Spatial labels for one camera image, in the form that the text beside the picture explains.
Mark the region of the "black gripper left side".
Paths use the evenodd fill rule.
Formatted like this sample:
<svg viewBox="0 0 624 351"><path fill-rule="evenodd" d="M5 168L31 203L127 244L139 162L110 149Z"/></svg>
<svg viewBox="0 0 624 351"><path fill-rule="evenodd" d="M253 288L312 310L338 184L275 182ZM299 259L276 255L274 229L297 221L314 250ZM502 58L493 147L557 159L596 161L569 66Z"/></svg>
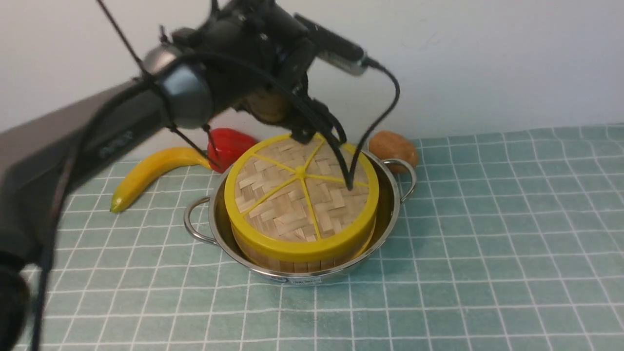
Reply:
<svg viewBox="0 0 624 351"><path fill-rule="evenodd" d="M301 144L315 134L341 144L337 118L308 94L307 72L318 54L308 29L273 0L239 0L234 9L245 16L245 26L272 47L275 57L267 70L277 82L263 84L234 109L263 124L289 130Z"/></svg>

